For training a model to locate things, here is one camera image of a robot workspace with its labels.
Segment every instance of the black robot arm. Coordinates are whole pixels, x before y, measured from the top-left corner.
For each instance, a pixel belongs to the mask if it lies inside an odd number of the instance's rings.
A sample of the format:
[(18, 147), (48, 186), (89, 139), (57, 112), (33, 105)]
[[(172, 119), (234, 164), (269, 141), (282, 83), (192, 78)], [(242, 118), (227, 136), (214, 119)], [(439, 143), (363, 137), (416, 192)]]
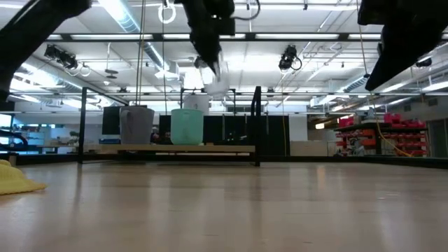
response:
[[(14, 73), (63, 21), (86, 11), (92, 0), (31, 0), (0, 31), (0, 101), (8, 98)], [(28, 142), (19, 134), (1, 130), (0, 137), (20, 139), (23, 144), (7, 151), (25, 151)]]

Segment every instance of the yellow cable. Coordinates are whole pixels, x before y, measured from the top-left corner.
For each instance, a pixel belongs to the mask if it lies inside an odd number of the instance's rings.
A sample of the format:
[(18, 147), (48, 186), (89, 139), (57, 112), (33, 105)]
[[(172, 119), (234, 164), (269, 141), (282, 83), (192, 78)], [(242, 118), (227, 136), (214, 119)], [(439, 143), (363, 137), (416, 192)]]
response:
[[(358, 14), (359, 14), (359, 0), (356, 0), (356, 10), (358, 11)], [(361, 42), (361, 51), (363, 52), (364, 70), (365, 70), (365, 73), (368, 74), (367, 64), (365, 63), (365, 51), (364, 51), (364, 41), (363, 41), (363, 30), (361, 29), (361, 26), (360, 26), (360, 25), (358, 25), (358, 27), (359, 27), (359, 36), (360, 36), (360, 42)], [(377, 116), (377, 108), (376, 108), (376, 106), (375, 106), (375, 99), (374, 99), (374, 96), (373, 96), (372, 93), (370, 93), (370, 98), (371, 98), (370, 101), (372, 101), (372, 104), (373, 104), (373, 113), (374, 113), (375, 120), (377, 121), (378, 133), (379, 133), (381, 139), (385, 140), (385, 142), (386, 142), (387, 144), (389, 144), (390, 146), (392, 146), (392, 147), (393, 147), (394, 149), (396, 149), (399, 153), (402, 153), (403, 155), (405, 155), (405, 156), (407, 156), (407, 157), (412, 157), (411, 154), (406, 153), (406, 152), (400, 150), (395, 144), (391, 143), (389, 140), (387, 140), (387, 139), (384, 137), (383, 133), (381, 132), (381, 127), (379, 126), (379, 121), (378, 121), (378, 116)]]

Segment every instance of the pipe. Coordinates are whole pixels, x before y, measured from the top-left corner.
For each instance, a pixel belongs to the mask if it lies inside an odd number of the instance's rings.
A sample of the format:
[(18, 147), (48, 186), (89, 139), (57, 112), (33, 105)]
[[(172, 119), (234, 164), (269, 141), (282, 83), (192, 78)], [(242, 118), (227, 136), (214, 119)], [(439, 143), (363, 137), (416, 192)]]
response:
[[(98, 0), (109, 15), (120, 25), (121, 29), (127, 33), (140, 33), (140, 24), (133, 16), (129, 4), (126, 0)], [(163, 60), (160, 53), (149, 42), (144, 42), (143, 50), (153, 61), (159, 71), (168, 71), (169, 64)]]

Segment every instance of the yellow cloth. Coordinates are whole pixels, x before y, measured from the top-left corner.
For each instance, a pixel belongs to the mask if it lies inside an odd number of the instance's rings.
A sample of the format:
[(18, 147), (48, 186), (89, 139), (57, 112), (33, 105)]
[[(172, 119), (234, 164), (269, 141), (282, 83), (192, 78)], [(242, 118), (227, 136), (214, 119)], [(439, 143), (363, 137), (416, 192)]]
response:
[(46, 184), (25, 178), (22, 171), (12, 167), (10, 162), (0, 160), (0, 195), (32, 192), (46, 187)]

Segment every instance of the teal bin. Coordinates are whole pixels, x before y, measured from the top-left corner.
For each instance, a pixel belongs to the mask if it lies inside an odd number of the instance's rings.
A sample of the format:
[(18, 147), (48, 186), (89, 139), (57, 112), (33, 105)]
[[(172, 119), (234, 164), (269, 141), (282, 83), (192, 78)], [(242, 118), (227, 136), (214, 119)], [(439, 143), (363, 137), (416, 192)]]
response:
[(171, 111), (171, 142), (176, 145), (199, 145), (204, 135), (204, 112), (196, 109)]

